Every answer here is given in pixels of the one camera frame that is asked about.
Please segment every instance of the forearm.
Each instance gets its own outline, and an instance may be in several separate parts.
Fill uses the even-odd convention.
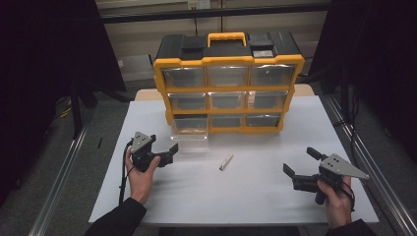
[[[328,231],[326,236],[377,236],[372,229],[362,220],[358,219],[354,222],[346,224],[344,226],[337,227]]]
[[[93,223],[86,235],[132,235],[146,212],[143,205],[129,198]]]

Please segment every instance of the gray carpet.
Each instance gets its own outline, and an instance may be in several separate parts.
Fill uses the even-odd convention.
[[[152,80],[145,80],[127,82],[126,86],[128,90],[121,94],[133,98],[137,90],[154,88],[154,83]],[[313,88],[315,93],[321,94],[320,89],[315,85]],[[96,97],[99,103],[95,108],[92,123],[70,172],[68,182],[63,188],[46,235],[83,235],[89,227],[89,215],[128,110],[128,103],[116,101],[106,94],[97,93]],[[63,106],[65,103],[61,103],[57,110],[62,110]],[[335,122],[325,102],[324,106],[330,120]],[[86,114],[86,112],[87,109],[82,107],[82,113]],[[384,125],[363,101],[361,101],[356,119],[356,129],[391,186],[416,218],[416,164],[408,158],[401,144],[386,135]],[[349,142],[341,128],[335,127],[335,130],[349,153]],[[13,191],[0,208],[0,235],[29,234],[71,145],[72,136],[71,114],[66,118],[57,118],[53,121],[38,159],[22,179],[22,187]],[[367,183],[374,193],[375,198],[370,195],[370,199],[381,221],[372,225],[372,228],[381,236],[394,235],[389,225],[392,223],[398,235],[403,235],[373,182]],[[301,235],[312,236],[324,235],[327,229],[325,225],[299,227]],[[135,235],[154,236],[157,235],[157,228],[141,228],[136,231]]]

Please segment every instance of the person's left hand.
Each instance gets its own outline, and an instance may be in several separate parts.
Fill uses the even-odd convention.
[[[155,171],[157,165],[160,162],[160,157],[156,156],[150,163],[148,170],[145,173],[143,173],[139,171],[137,168],[134,168],[134,165],[130,158],[131,148],[132,147],[129,147],[126,151],[125,161],[127,171],[133,168],[128,175],[131,187],[131,198],[144,205],[148,201],[150,191],[152,188],[153,172]]]

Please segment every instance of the white table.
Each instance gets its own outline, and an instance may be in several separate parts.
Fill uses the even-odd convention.
[[[152,151],[167,151],[170,127],[161,100],[133,101],[89,222],[118,205],[123,150],[140,131],[156,135]],[[278,134],[209,135],[208,149],[180,151],[174,163],[156,169],[148,213],[148,226],[239,226],[326,223],[325,207],[315,203],[315,194],[294,191],[282,164],[296,174],[318,173],[319,162],[306,153],[312,147],[321,153],[346,158],[328,116],[317,96],[294,96]],[[223,158],[234,157],[224,171]],[[378,222],[363,187],[352,180],[356,195],[353,219]],[[125,198],[130,196],[127,185]]]

